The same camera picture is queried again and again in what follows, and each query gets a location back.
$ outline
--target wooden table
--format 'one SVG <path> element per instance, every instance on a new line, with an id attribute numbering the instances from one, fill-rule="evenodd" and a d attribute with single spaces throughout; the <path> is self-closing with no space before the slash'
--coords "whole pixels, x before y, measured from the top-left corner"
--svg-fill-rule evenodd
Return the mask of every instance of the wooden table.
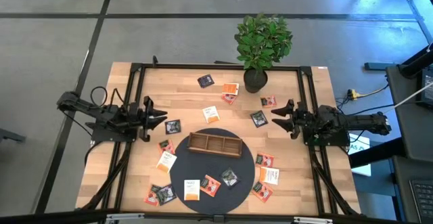
<path id="1" fill-rule="evenodd" d="M 131 63 L 114 62 L 107 90 L 118 88 L 123 95 L 127 86 Z M 313 78 L 318 104 L 335 106 L 329 72 L 326 67 L 313 67 Z M 215 84 L 202 89 L 197 78 L 211 74 Z M 295 103 L 300 101 L 298 80 L 295 72 L 268 71 L 268 83 L 258 93 L 248 93 L 244 89 L 242 70 L 196 70 L 147 68 L 145 71 L 143 92 L 141 96 L 150 96 L 155 108 L 168 112 L 167 120 L 181 120 L 182 132 L 166 135 L 164 123 L 154 131 L 149 131 L 150 142 L 138 139 L 132 147 L 131 157 L 124 186 L 121 210 L 137 212 L 194 212 L 179 199 L 164 206 L 151 206 L 143 201 L 151 184 L 164 186 L 170 183 L 170 175 L 156 169 L 160 157 L 157 143 L 171 139 L 176 147 L 190 132 L 208 127 L 227 129 L 241 137 L 255 158 L 257 152 L 265 152 L 275 156 L 274 167 L 280 169 L 279 184 L 272 185 L 273 195 L 266 204 L 251 194 L 245 201 L 232 210 L 230 214 L 255 215 L 317 215 L 314 184 L 307 147 L 303 144 L 302 134 L 298 139 L 290 139 L 290 134 L 271 122 L 272 118 L 281 118 L 272 114 L 271 109 L 262 108 L 259 97 L 274 95 L 277 107 L 284 106 L 289 99 Z M 224 83 L 239 83 L 239 95 L 232 105 L 221 99 Z M 309 88 L 304 78 L 307 101 L 311 109 Z M 115 104 L 121 102 L 114 98 Z M 202 109 L 216 106 L 221 120 L 209 125 L 203 116 Z M 269 124 L 256 128 L 250 114 L 263 110 Z M 92 195 L 106 180 L 112 155 L 113 143 L 104 142 L 89 155 L 83 175 L 76 206 L 80 207 L 90 201 Z M 355 184 L 350 170 L 347 155 L 337 147 L 327 147 L 329 167 L 332 179 L 348 203 L 356 211 L 360 211 Z M 259 168 L 256 167 L 255 180 L 258 179 Z M 114 204 L 117 184 L 114 183 L 109 207 Z M 325 209 L 329 212 L 326 187 L 321 183 Z"/>

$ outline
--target potted plant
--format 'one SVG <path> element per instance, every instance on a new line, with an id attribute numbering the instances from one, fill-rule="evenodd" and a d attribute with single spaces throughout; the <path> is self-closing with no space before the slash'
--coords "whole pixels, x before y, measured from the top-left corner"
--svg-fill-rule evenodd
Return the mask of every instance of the potted plant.
<path id="1" fill-rule="evenodd" d="M 238 24 L 239 33 L 235 35 L 238 42 L 239 61 L 244 62 L 245 88 L 256 93 L 268 81 L 264 70 L 272 67 L 272 62 L 289 55 L 292 48 L 292 32 L 288 31 L 283 17 L 276 15 L 268 18 L 263 14 L 256 18 L 246 16 L 243 24 Z"/>

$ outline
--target table leg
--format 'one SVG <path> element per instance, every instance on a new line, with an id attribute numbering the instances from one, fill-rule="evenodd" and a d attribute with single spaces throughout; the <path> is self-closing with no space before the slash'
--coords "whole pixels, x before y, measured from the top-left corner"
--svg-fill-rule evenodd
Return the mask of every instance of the table leg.
<path id="1" fill-rule="evenodd" d="M 385 160 L 392 156 L 406 156 L 405 147 L 401 137 L 385 142 L 383 144 L 363 150 L 349 156 L 350 167 L 364 166 L 379 160 Z"/>
<path id="2" fill-rule="evenodd" d="M 24 140 L 26 139 L 24 136 L 21 136 L 19 134 L 16 133 L 12 133 L 10 131 L 7 131 L 5 129 L 0 129 L 0 142 L 3 139 L 12 139 L 14 141 L 17 141 L 18 143 L 24 142 Z"/>

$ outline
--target wooden tray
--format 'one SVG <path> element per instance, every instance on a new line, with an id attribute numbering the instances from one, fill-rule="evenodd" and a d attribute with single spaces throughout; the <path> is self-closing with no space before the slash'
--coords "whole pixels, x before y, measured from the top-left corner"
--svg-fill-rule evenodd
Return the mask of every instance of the wooden tray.
<path id="1" fill-rule="evenodd" d="M 190 133 L 188 150 L 198 153 L 218 154 L 240 158 L 242 154 L 242 139 L 209 135 L 205 133 Z"/>

